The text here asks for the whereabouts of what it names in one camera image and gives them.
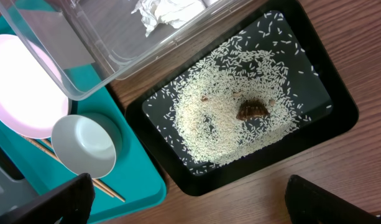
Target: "brown table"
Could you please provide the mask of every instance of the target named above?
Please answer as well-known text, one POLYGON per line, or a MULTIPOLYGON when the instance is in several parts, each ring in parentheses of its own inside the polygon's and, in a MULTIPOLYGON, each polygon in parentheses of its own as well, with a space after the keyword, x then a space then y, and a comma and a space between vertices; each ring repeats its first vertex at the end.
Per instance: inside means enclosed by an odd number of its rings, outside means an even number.
MULTIPOLYGON (((226 29, 264 1, 234 13, 226 29)), ((360 110, 346 134, 201 197, 168 177, 165 201, 110 223, 289 223, 284 191, 298 174, 354 205, 381 213, 381 0, 300 0, 360 110)), ((212 41, 214 29, 111 87, 124 107, 212 41)))

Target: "black tray rim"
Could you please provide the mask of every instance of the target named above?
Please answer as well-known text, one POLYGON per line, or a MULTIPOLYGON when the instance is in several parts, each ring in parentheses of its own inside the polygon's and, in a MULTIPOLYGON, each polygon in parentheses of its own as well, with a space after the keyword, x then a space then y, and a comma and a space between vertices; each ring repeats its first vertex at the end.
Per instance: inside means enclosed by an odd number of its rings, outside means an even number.
POLYGON ((359 110, 301 4, 297 0, 270 0, 133 101, 127 107, 125 117, 139 141, 168 172, 177 186, 188 195, 200 196, 347 132, 359 119, 359 110), (331 98, 333 110, 326 117, 285 136, 275 144, 204 175, 195 176, 183 165, 146 117, 142 111, 142 103, 227 38, 247 27, 264 13, 274 10, 284 15, 300 45, 305 49, 331 98))

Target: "white paper towel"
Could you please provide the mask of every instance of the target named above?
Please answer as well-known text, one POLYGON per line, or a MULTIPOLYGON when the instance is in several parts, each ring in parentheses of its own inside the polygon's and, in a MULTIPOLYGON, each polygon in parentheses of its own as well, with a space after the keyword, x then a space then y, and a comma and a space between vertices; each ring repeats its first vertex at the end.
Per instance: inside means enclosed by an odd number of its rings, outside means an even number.
POLYGON ((131 13, 139 10, 147 37, 159 23, 177 29, 204 9, 202 0, 139 0, 131 13))

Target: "teal tray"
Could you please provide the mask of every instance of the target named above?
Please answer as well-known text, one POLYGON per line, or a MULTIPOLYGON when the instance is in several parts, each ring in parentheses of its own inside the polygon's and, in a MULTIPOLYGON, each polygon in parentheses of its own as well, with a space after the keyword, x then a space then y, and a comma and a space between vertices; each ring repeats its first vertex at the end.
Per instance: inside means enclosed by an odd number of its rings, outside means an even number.
MULTIPOLYGON (((3 17, 0 17, 0 34, 14 34, 3 17)), ((89 65, 75 68, 70 73, 79 85, 88 86, 99 81, 97 74, 89 65)), ((75 102, 74 107, 77 113, 97 112, 111 118, 121 130, 124 141, 116 166, 101 180, 122 195, 126 202, 111 198, 99 189, 95 189, 96 196, 88 221, 100 222, 160 204, 167 193, 165 183, 107 89, 102 88, 89 98, 75 102)), ((0 122, 0 147, 41 195, 75 176, 2 122, 0 122)))

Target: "pink plate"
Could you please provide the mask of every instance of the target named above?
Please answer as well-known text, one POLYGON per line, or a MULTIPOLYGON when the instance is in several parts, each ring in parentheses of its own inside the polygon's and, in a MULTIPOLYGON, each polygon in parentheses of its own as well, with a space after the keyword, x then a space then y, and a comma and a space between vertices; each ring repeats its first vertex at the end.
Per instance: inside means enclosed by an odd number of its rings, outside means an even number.
MULTIPOLYGON (((51 58, 30 45, 61 79, 51 58)), ((29 138, 49 138, 53 125, 68 114, 70 103, 17 36, 0 35, 0 120, 6 126, 29 138)))

